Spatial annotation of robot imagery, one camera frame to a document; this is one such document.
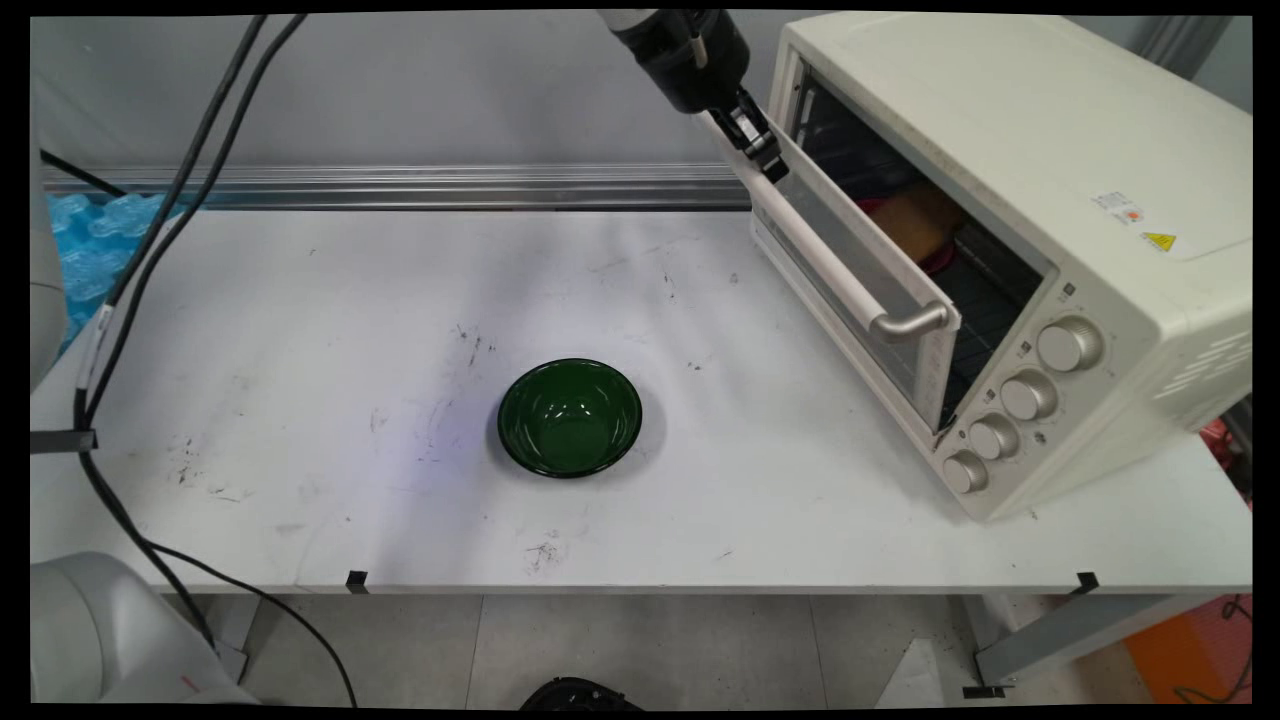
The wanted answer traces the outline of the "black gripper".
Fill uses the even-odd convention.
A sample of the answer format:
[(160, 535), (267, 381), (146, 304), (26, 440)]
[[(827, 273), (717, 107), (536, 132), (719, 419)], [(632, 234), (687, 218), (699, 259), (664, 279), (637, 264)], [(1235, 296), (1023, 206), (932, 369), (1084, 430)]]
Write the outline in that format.
[(788, 174), (769, 122), (742, 88), (750, 50), (727, 10), (609, 10), (608, 29), (677, 111), (724, 113), (730, 142), (772, 184)]

